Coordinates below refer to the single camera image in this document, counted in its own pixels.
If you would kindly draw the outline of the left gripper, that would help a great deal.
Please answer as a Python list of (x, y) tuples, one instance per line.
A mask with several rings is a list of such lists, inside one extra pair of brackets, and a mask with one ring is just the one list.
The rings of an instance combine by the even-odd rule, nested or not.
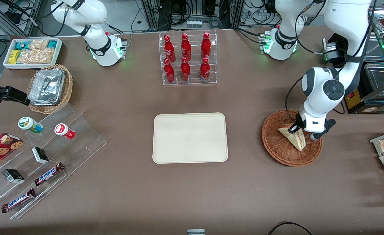
[(288, 128), (290, 134), (296, 133), (300, 127), (307, 132), (322, 133), (325, 129), (326, 116), (313, 117), (310, 113), (299, 111), (297, 114), (297, 124), (293, 123)]

